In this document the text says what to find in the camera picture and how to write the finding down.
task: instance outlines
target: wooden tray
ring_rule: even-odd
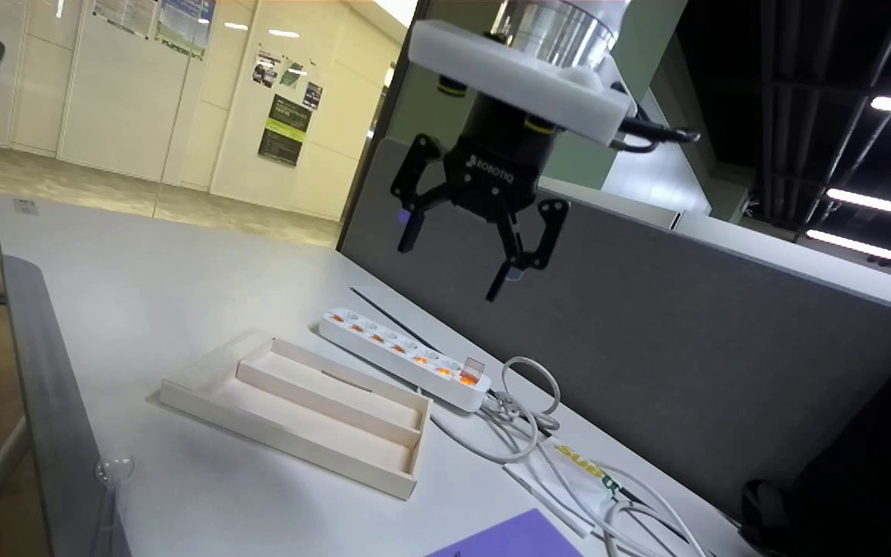
[[[244,333],[162,382],[162,406],[409,497],[432,398],[271,333]]]

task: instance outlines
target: electrical outlet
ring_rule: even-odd
[[[489,376],[484,371],[352,308],[328,308],[318,333],[461,411],[477,411],[486,402]]]

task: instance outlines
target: black panel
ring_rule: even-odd
[[[397,252],[402,153],[377,149],[341,250],[498,360],[540,356],[573,408],[727,512],[747,479],[793,479],[891,373],[891,308],[590,207],[545,271],[486,303],[498,238],[465,211]]]

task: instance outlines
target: power cord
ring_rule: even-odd
[[[551,406],[545,406],[541,411],[531,411],[519,398],[512,395],[508,373],[512,373],[515,365],[534,367],[534,371],[540,371],[549,381]],[[465,446],[469,453],[473,453],[473,455],[481,455],[486,460],[494,460],[494,464],[515,464],[515,460],[527,460],[540,449],[540,441],[545,439],[540,427],[545,427],[545,429],[556,429],[559,427],[559,422],[554,417],[554,411],[559,408],[559,395],[564,395],[559,381],[541,361],[527,360],[527,356],[515,356],[515,360],[508,360],[502,365],[502,393],[494,393],[494,406],[484,406],[477,411],[477,417],[484,417],[494,432],[498,429],[508,432],[508,436],[498,432],[506,439],[506,446],[508,446],[508,455],[498,455],[498,453],[489,453],[489,449],[481,449],[481,446],[469,441],[452,427],[446,427],[438,414],[435,414],[435,424],[449,439]],[[515,432],[512,432],[512,429],[523,432],[517,427],[519,417],[531,422],[531,432],[527,432],[531,439],[527,441],[517,441]]]
[[[551,402],[540,411],[531,411],[519,398],[515,398],[512,385],[508,385],[508,373],[515,367],[534,367],[536,373],[541,373],[551,385]],[[603,469],[610,469],[614,477],[623,477],[635,487],[642,487],[644,493],[651,493],[665,510],[670,516],[677,523],[677,528],[655,516],[647,505],[618,505],[618,497],[614,496],[614,505],[606,508],[603,516],[599,516],[587,505],[581,505],[581,497],[576,496],[576,489],[570,487],[570,479],[564,477],[564,469],[551,460],[549,449],[541,446],[541,429],[556,429],[556,417],[554,411],[559,408],[559,398],[564,398],[564,389],[559,389],[559,381],[536,360],[531,356],[515,356],[502,365],[502,389],[494,393],[494,402],[493,406],[484,406],[477,411],[477,417],[484,417],[484,424],[506,441],[508,453],[489,453],[484,446],[473,446],[470,439],[457,436],[452,427],[446,427],[438,414],[435,414],[435,424],[449,436],[455,439],[457,446],[465,446],[469,453],[486,458],[486,460],[494,460],[494,464],[517,464],[517,460],[527,460],[536,449],[540,455],[549,460],[549,466],[554,469],[554,477],[559,479],[559,487],[568,489],[568,496],[573,497],[573,505],[595,523],[595,528],[600,528],[600,540],[606,546],[606,557],[618,557],[618,554],[637,554],[635,546],[630,546],[618,534],[614,534],[614,520],[616,512],[630,512],[642,528],[647,528],[635,512],[644,512],[644,516],[653,516],[660,520],[665,528],[672,528],[677,537],[684,537],[698,557],[707,557],[707,551],[701,546],[698,534],[689,533],[689,525],[681,520],[681,512],[655,493],[651,489],[647,482],[642,482],[637,477],[618,469],[618,466],[610,466],[610,464],[600,464]],[[559,508],[573,510],[564,497],[556,497],[541,479],[540,479],[540,469],[534,466],[534,460],[527,460],[534,479],[545,489],[549,497],[554,497]]]

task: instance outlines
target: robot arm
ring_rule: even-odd
[[[517,212],[536,204],[536,181],[556,134],[570,129],[623,152],[653,152],[660,143],[698,143],[637,113],[610,56],[630,0],[508,0],[494,28],[481,36],[446,22],[415,22],[409,58],[440,73],[440,89],[477,89],[465,134],[444,152],[435,137],[415,137],[390,192],[409,211],[399,250],[413,250],[423,212],[452,201],[498,225],[506,259],[486,293],[494,300],[512,269],[545,269],[570,204],[540,201],[545,231],[527,250]],[[446,165],[446,181],[417,192],[432,162]]]

